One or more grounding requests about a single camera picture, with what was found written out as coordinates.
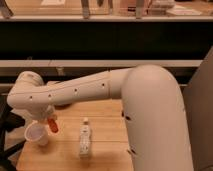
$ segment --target plastic cup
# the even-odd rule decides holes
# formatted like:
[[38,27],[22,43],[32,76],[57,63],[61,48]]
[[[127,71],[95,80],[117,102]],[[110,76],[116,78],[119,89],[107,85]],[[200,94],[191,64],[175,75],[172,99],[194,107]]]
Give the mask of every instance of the plastic cup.
[[43,124],[32,123],[25,130],[24,137],[27,141],[45,146],[48,143],[48,133]]

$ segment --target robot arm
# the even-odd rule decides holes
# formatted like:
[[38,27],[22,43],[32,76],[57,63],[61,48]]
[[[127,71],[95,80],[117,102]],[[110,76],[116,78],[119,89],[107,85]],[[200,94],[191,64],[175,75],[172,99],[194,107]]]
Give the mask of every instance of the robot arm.
[[13,108],[27,109],[33,119],[42,120],[53,113],[54,105],[121,98],[121,86],[130,70],[105,71],[46,86],[38,74],[26,71],[19,75],[7,101]]
[[51,86],[24,72],[7,100],[39,120],[54,105],[108,98],[122,99],[134,171],[194,170],[181,90],[162,67],[107,71]]

